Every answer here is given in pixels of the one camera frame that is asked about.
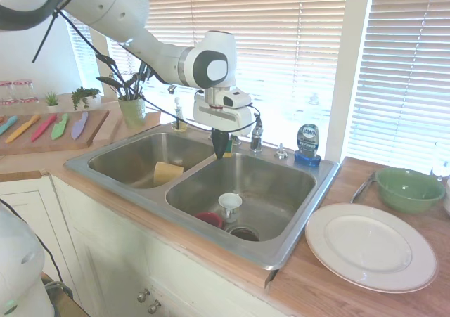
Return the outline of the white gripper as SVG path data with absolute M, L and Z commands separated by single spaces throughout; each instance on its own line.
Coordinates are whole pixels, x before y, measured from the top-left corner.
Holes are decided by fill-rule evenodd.
M 253 127 L 254 116 L 250 108 L 213 108 L 205 102 L 204 96 L 194 97 L 193 119 L 195 122 L 212 128 L 211 139 L 214 154 L 218 160 L 223 158 L 229 144 L 229 134 L 247 136 Z

